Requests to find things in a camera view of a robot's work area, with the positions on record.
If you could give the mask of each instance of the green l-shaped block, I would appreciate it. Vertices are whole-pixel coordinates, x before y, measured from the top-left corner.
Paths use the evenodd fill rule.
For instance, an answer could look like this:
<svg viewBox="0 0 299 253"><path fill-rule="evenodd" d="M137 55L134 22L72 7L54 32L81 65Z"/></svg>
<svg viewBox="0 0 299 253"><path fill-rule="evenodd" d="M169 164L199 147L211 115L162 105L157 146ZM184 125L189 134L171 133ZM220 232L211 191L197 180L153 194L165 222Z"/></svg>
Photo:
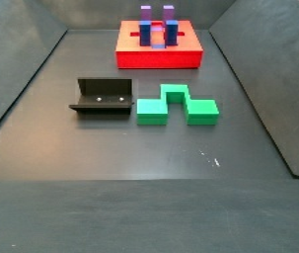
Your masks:
<svg viewBox="0 0 299 253"><path fill-rule="evenodd" d="M160 84L160 99L137 99L137 125L165 125L166 103L180 103L188 125L213 125L219 110L215 100L192 100L185 84Z"/></svg>

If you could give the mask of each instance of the dark gray wall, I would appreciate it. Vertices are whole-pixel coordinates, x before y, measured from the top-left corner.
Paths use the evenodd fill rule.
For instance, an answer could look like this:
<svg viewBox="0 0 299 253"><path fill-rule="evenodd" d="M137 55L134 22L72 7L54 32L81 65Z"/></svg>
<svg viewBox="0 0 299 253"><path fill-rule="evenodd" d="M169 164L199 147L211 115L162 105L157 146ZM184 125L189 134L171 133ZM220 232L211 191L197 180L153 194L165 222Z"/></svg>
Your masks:
<svg viewBox="0 0 299 253"><path fill-rule="evenodd" d="M0 119L64 32L38 2L0 0Z"/></svg>
<svg viewBox="0 0 299 253"><path fill-rule="evenodd" d="M236 0L38 0L70 29L118 29L121 20L136 20L140 6L150 4L160 19L162 4L175 6L176 17L189 19L196 29L208 29Z"/></svg>
<svg viewBox="0 0 299 253"><path fill-rule="evenodd" d="M299 176L299 1L239 0L211 33Z"/></svg>

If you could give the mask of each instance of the red block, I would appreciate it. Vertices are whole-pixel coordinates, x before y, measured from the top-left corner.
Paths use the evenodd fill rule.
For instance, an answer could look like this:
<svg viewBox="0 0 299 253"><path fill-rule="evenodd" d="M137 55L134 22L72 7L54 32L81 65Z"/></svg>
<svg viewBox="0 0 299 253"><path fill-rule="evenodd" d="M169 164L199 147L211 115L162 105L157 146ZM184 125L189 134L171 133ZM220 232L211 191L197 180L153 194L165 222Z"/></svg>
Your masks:
<svg viewBox="0 0 299 253"><path fill-rule="evenodd" d="M140 46L138 21L122 21L116 45L118 68L199 68L203 48L189 21L177 21L177 45ZM162 32L150 32L150 44L162 42Z"/></svg>

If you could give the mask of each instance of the gray floor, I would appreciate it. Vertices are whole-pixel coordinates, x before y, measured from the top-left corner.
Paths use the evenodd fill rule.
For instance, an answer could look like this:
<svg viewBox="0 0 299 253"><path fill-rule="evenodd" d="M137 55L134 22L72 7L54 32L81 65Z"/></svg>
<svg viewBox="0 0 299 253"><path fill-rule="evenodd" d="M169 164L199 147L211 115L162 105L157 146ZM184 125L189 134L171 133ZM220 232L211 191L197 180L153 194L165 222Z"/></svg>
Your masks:
<svg viewBox="0 0 299 253"><path fill-rule="evenodd" d="M299 252L297 180L0 183L0 252Z"/></svg>
<svg viewBox="0 0 299 253"><path fill-rule="evenodd" d="M118 70L117 31L70 31L0 126L0 180L288 179L247 96L207 31L200 69ZM171 105L166 126L93 121L68 108L77 77L129 77L134 101L157 97L160 83L187 83L213 98L216 126L187 126Z"/></svg>
<svg viewBox="0 0 299 253"><path fill-rule="evenodd" d="M208 33L199 70L118 71L116 37L65 36L0 126L0 252L299 252L299 180ZM185 126L180 106L166 126L80 119L77 76L132 77L134 98L187 82L220 121ZM85 180L156 178L192 180Z"/></svg>

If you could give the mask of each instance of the white speck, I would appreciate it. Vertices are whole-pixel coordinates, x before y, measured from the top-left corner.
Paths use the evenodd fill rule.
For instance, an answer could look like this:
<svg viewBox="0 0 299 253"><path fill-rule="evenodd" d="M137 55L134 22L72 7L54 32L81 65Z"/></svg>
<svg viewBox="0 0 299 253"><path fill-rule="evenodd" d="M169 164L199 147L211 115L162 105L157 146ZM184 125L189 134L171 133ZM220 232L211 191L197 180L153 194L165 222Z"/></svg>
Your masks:
<svg viewBox="0 0 299 253"><path fill-rule="evenodd" d="M215 158L215 163L216 163L217 167L220 167L220 165L219 165L219 162L217 162L217 159L216 159L216 158Z"/></svg>

